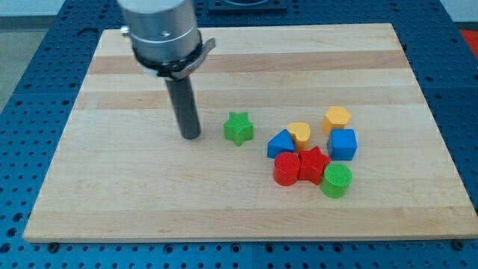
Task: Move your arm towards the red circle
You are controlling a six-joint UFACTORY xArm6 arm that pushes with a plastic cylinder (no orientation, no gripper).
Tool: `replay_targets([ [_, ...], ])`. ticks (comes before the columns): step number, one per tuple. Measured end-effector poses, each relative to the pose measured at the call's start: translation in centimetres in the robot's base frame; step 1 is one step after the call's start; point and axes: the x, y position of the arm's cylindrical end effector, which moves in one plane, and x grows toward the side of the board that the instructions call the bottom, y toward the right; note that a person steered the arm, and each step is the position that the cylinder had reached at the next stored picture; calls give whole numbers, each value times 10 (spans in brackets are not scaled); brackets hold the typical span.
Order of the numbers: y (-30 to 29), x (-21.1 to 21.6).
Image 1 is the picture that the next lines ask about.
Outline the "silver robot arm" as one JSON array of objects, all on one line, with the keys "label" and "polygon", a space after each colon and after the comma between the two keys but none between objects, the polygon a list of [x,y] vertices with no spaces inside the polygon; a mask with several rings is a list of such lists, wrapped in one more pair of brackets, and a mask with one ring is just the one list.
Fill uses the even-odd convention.
[{"label": "silver robot arm", "polygon": [[183,79],[216,47],[204,41],[191,0],[118,0],[137,61],[158,77]]}]

